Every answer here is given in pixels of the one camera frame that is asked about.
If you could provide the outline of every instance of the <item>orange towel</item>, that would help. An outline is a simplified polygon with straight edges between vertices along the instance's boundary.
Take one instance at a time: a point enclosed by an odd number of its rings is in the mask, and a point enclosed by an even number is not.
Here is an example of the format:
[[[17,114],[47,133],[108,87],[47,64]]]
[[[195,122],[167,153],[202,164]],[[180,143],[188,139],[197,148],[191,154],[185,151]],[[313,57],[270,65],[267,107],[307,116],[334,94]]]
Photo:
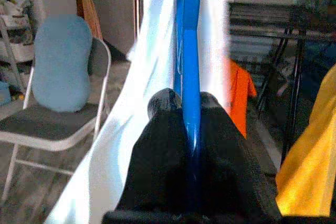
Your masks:
[[[89,24],[92,35],[95,38],[103,39],[100,30],[99,18],[93,0],[76,0],[77,15],[85,19]]]
[[[230,69],[230,103],[224,109],[229,114],[241,134],[246,138],[247,98],[256,97],[257,91],[250,74],[229,60]]]

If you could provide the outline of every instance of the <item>blue cushion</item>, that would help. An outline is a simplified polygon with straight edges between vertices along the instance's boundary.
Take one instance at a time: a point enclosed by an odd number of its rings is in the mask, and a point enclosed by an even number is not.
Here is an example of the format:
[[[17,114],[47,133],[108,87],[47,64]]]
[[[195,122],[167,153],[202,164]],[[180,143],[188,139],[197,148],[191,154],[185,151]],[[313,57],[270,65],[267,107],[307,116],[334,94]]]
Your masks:
[[[49,17],[35,38],[33,93],[37,102],[57,112],[75,112],[90,94],[88,59],[92,35],[75,15]]]

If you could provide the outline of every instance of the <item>floor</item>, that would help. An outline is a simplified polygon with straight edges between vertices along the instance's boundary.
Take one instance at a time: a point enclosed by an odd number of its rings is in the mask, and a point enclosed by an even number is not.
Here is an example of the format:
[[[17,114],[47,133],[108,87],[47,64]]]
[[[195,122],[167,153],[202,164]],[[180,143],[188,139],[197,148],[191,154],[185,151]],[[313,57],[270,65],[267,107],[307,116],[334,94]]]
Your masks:
[[[112,64],[111,77],[107,94],[111,106],[117,100],[129,69],[129,62],[116,61]],[[92,96],[90,102],[98,102],[99,79],[92,79]],[[0,107],[0,119],[14,113],[22,107],[22,102],[16,101],[9,106]],[[269,134],[267,128],[271,127],[267,115],[257,119],[253,101],[248,106],[248,135],[247,143],[254,149],[259,159],[261,170],[268,175],[276,193],[274,174],[280,167],[281,144]],[[86,137],[75,147],[58,153],[33,150],[20,147],[19,158],[52,165],[64,169],[75,169],[92,143],[92,134]],[[0,142],[0,191],[2,193],[7,176],[12,144]],[[0,224],[9,223],[43,223],[69,177],[52,172],[35,169],[23,165],[16,166],[15,174],[10,189],[8,201],[1,209]]]

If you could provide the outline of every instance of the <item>white sheet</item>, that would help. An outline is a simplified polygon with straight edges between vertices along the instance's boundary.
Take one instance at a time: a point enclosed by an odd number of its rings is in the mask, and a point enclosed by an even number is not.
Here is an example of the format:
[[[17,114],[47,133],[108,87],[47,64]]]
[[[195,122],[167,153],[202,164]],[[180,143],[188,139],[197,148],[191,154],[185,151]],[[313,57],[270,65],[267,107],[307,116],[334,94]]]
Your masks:
[[[148,123],[149,99],[173,88],[176,57],[175,0],[151,0],[121,94],[97,140],[45,223],[100,223],[121,197],[132,148]],[[201,0],[198,51],[201,90],[225,103],[229,35],[226,0]]]

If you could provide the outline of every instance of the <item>gray chair seat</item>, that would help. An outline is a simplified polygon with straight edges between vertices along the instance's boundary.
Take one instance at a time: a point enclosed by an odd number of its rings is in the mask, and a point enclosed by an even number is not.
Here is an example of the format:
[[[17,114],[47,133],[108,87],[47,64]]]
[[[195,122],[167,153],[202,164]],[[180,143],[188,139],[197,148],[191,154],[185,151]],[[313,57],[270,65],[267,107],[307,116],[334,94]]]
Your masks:
[[[71,137],[94,119],[97,110],[97,104],[88,103],[78,112],[59,113],[36,104],[1,120],[0,132],[1,135],[3,133],[19,134],[59,141]]]

